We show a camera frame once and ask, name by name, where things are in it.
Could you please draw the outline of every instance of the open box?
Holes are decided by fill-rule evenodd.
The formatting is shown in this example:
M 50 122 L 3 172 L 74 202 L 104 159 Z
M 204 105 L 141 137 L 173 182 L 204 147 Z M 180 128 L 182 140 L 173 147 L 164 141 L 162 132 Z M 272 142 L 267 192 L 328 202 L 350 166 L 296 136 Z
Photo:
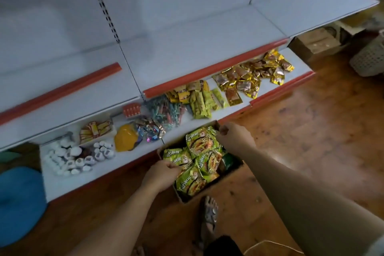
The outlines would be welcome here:
M 216 120 L 211 121 L 209 123 L 206 123 L 205 125 L 202 125 L 201 127 L 208 127 L 208 126 L 212 126 L 215 130 L 218 130 L 220 127 L 219 123 Z M 160 157 L 160 160 L 163 159 L 163 154 L 164 154 L 165 149 L 185 148 L 187 146 L 187 143 L 185 141 L 185 135 L 186 134 L 184 134 L 184 135 L 180 136 L 179 138 L 176 138 L 175 140 L 173 140 L 173 141 L 161 146 L 160 148 L 158 148 L 157 154 Z M 244 164 L 243 160 L 241 160 L 235 156 L 232 156 L 232 157 L 233 157 L 233 165 L 231 167 L 229 167 L 228 170 L 226 170 L 225 172 L 220 173 L 220 176 L 216 180 L 208 183 L 202 190 L 199 191 L 199 193 L 206 191 L 211 186 L 219 183 L 221 180 L 223 180 L 224 178 L 229 176 L 231 173 L 238 170 Z M 173 184 L 173 189 L 175 190 L 177 197 L 179 198 L 180 202 L 182 202 L 182 203 L 189 202 L 190 200 L 192 200 L 193 198 L 195 198 L 199 194 L 199 193 L 197 193 L 194 196 L 186 195 L 186 194 L 176 190 L 175 183 Z

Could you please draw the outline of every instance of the blue stool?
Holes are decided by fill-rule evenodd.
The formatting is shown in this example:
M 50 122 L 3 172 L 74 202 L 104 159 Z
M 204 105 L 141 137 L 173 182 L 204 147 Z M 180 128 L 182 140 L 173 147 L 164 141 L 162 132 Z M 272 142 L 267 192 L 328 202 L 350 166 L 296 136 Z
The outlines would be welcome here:
M 16 167 L 0 174 L 0 247 L 24 237 L 36 225 L 46 207 L 40 172 Z

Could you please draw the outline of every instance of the left hand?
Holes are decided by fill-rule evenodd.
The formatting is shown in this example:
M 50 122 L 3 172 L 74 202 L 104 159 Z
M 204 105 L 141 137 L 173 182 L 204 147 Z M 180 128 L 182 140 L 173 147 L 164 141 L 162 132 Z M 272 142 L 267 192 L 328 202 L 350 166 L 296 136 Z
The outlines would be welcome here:
M 141 183 L 143 188 L 159 193 L 166 190 L 176 180 L 181 167 L 166 160 L 156 162 L 148 170 Z

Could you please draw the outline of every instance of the wire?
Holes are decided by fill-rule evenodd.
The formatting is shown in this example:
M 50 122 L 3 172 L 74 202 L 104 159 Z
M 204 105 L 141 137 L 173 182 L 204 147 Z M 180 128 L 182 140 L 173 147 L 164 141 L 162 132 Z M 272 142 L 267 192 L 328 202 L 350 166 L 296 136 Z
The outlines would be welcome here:
M 296 250 L 290 246 L 287 246 L 287 245 L 284 245 L 284 244 L 280 244 L 280 243 L 276 243 L 276 242 L 273 242 L 273 241 L 269 241 L 269 240 L 262 240 L 261 242 L 253 245 L 252 247 L 249 247 L 245 252 L 244 252 L 244 255 L 250 250 L 250 249 L 253 249 L 255 248 L 256 246 L 260 245 L 260 244 L 263 244 L 263 243 L 266 243 L 266 242 L 269 242 L 269 243 L 272 243 L 272 244 L 276 244 L 276 245 L 279 245 L 279 246 L 283 246 L 283 247 L 286 247 L 286 248 L 289 248 L 297 253 L 300 253 L 300 254 L 304 254 L 303 252 L 299 251 L 299 250 Z

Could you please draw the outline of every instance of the laundry basket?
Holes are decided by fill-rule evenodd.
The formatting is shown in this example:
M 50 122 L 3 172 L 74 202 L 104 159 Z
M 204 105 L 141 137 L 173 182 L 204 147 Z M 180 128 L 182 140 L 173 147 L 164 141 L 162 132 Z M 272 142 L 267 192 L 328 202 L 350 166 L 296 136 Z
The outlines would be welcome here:
M 349 61 L 351 67 L 362 77 L 384 72 L 384 30 Z

